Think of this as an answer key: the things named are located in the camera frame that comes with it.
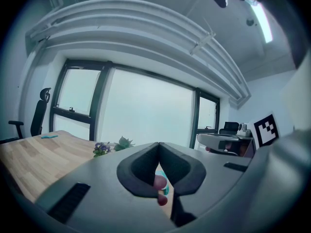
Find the wooden desk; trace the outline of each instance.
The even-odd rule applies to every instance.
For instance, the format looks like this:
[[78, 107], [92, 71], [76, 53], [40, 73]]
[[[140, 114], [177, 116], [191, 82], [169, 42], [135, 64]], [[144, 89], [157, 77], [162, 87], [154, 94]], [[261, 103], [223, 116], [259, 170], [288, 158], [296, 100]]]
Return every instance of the wooden desk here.
[[[58, 135], [41, 139], [43, 135]], [[51, 184], [93, 158], [95, 142], [75, 137], [66, 131], [55, 131], [0, 145], [0, 159], [22, 193], [31, 202]], [[169, 183], [169, 200], [162, 206], [170, 216], [173, 187]]]

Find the succulent plant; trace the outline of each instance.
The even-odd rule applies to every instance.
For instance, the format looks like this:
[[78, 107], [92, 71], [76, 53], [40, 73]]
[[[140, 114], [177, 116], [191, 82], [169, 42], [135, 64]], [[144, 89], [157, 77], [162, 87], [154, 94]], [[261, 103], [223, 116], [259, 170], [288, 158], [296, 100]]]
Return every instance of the succulent plant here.
[[124, 149], [128, 149], [131, 148], [132, 146], [134, 146], [135, 144], [131, 144], [132, 141], [130, 141], [129, 139], [125, 139], [123, 136], [120, 138], [119, 143], [115, 143], [115, 147], [114, 150], [115, 151], [120, 151], [120, 150], [124, 150]]
[[93, 151], [93, 153], [95, 154], [94, 158], [110, 153], [111, 150], [110, 150], [110, 146], [108, 146], [108, 144], [109, 144], [109, 142], [107, 144], [105, 144], [103, 142], [96, 143], [94, 151]]

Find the office chair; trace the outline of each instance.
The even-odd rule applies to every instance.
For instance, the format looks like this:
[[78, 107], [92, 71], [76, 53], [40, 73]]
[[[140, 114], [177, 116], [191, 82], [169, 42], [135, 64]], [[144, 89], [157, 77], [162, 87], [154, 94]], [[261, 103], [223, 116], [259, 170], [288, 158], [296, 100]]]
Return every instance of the office chair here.
[[237, 122], [225, 122], [225, 127], [219, 130], [219, 134], [233, 134], [238, 132], [239, 123]]
[[[45, 114], [45, 111], [47, 109], [47, 104], [50, 100], [50, 94], [49, 94], [50, 89], [51, 88], [44, 88], [40, 92], [41, 100], [39, 100], [37, 103], [37, 106], [35, 108], [35, 114], [34, 114], [33, 122], [31, 123], [31, 127], [30, 127], [30, 133], [32, 136], [36, 136], [36, 135], [41, 134], [44, 114]], [[20, 122], [20, 121], [9, 121], [9, 124], [13, 124], [16, 126], [18, 137], [20, 139], [23, 139], [23, 135], [21, 133], [20, 126], [24, 125], [24, 123]]]

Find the ceiling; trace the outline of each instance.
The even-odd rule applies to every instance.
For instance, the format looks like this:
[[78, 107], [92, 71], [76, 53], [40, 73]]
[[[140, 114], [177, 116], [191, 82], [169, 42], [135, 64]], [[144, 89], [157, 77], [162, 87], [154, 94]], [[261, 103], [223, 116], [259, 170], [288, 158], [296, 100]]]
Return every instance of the ceiling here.
[[[63, 0], [64, 6], [82, 1], [86, 0]], [[145, 1], [175, 10], [210, 31], [208, 22], [216, 33], [216, 40], [231, 55], [246, 81], [294, 69], [289, 47], [281, 28], [267, 13], [273, 41], [266, 44], [255, 14], [250, 5], [244, 1], [228, 0], [228, 6], [225, 9], [218, 7], [214, 0]], [[246, 19], [249, 18], [255, 20], [255, 24], [251, 27], [246, 25]]]

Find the purple flowers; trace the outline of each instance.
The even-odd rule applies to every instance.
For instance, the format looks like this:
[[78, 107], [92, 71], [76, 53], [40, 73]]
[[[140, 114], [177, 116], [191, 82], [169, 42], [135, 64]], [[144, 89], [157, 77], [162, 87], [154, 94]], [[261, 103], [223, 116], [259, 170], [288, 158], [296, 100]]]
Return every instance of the purple flowers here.
[[98, 157], [98, 156], [101, 156], [101, 155], [105, 155], [105, 154], [110, 153], [111, 150], [110, 150], [110, 146], [108, 146], [109, 143], [110, 142], [108, 142], [107, 144], [105, 144], [104, 142], [96, 143], [94, 151], [93, 151], [93, 153], [95, 154], [94, 158]]

